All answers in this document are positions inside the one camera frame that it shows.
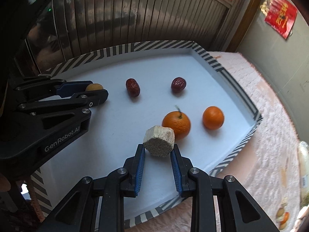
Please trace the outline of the small brown longan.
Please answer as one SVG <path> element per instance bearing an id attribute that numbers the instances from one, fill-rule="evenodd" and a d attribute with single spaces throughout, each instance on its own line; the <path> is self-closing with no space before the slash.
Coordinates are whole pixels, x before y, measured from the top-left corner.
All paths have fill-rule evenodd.
<path id="1" fill-rule="evenodd" d="M 99 91 L 99 90 L 103 90 L 103 86 L 101 84 L 98 84 L 98 83 L 92 83 L 92 84 L 89 84 L 87 87 L 86 87 L 86 91 Z"/>

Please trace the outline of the large sugarcane cylinder piece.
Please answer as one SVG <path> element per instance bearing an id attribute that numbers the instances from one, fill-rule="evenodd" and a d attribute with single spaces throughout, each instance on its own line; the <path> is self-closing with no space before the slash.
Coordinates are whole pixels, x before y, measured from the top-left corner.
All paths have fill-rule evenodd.
<path id="1" fill-rule="evenodd" d="M 153 156 L 166 157 L 172 152 L 174 142 L 175 134 L 172 128 L 153 126 L 146 131 L 143 146 Z"/>

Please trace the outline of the dark red jujube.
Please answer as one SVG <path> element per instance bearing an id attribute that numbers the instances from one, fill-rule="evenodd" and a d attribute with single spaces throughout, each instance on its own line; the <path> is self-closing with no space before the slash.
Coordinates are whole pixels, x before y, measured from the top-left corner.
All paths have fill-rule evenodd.
<path id="1" fill-rule="evenodd" d="M 186 87 L 186 80 L 181 77 L 175 78 L 171 83 L 171 90 L 173 93 L 180 93 Z"/>

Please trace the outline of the orange mandarin with stem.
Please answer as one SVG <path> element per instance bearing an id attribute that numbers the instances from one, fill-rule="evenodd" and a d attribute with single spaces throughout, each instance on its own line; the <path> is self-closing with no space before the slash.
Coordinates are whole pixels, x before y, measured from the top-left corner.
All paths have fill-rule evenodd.
<path id="1" fill-rule="evenodd" d="M 191 122 L 188 116 L 181 111 L 178 106 L 175 106 L 176 111 L 166 114 L 162 121 L 163 127 L 173 129 L 175 139 L 180 140 L 185 138 L 191 130 Z"/>

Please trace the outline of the orange mandarin smooth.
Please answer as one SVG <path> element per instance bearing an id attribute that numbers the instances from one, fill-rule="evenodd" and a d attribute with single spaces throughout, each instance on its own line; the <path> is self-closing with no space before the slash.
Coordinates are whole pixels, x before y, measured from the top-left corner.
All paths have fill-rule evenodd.
<path id="1" fill-rule="evenodd" d="M 203 112 L 203 125 L 210 130 L 222 127 L 225 117 L 222 110 L 216 106 L 210 106 Z"/>

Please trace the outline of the pink quilted bed cover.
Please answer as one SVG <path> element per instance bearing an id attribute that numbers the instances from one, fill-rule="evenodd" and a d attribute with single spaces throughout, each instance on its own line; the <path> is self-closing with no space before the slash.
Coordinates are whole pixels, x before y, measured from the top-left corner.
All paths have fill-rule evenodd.
<path id="1" fill-rule="evenodd" d="M 233 175 L 272 220 L 286 200 L 289 218 L 283 230 L 293 231 L 301 209 L 300 141 L 290 116 L 261 73 L 240 53 L 212 51 L 211 55 L 243 87 L 263 116 L 250 141 L 218 177 Z"/>

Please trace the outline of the metal slatted door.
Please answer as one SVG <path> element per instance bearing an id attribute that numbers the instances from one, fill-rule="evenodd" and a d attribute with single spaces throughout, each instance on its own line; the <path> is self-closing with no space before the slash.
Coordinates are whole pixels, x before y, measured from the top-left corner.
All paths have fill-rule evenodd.
<path id="1" fill-rule="evenodd" d="M 41 5 L 23 43 L 40 74 L 80 55 L 120 44 L 193 40 L 219 47 L 243 0 L 29 0 Z"/>

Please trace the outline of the striped white cardboard tray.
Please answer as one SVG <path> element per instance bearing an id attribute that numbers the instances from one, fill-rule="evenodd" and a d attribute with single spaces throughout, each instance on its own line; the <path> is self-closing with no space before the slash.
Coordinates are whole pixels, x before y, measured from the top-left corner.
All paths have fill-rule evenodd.
<path id="1" fill-rule="evenodd" d="M 92 108 L 89 130 L 32 174 L 44 216 L 84 176 L 100 178 L 135 154 L 146 131 L 161 125 L 178 106 L 191 122 L 189 134 L 177 142 L 195 166 L 216 176 L 242 150 L 262 116 L 234 77 L 205 49 L 191 41 L 147 41 L 97 50 L 46 71 L 52 78 L 90 80 L 103 85 L 108 98 Z M 186 87 L 171 90 L 181 77 Z M 126 81 L 134 78 L 138 97 L 130 97 Z M 220 108 L 221 128 L 203 125 L 203 112 Z"/>

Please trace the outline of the red wall poster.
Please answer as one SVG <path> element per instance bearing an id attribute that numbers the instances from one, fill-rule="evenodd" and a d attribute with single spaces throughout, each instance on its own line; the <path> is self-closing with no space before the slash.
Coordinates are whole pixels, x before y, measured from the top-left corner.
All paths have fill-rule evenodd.
<path id="1" fill-rule="evenodd" d="M 285 40 L 290 35 L 297 17 L 297 8 L 288 0 L 265 0 L 260 5 L 265 22 Z"/>

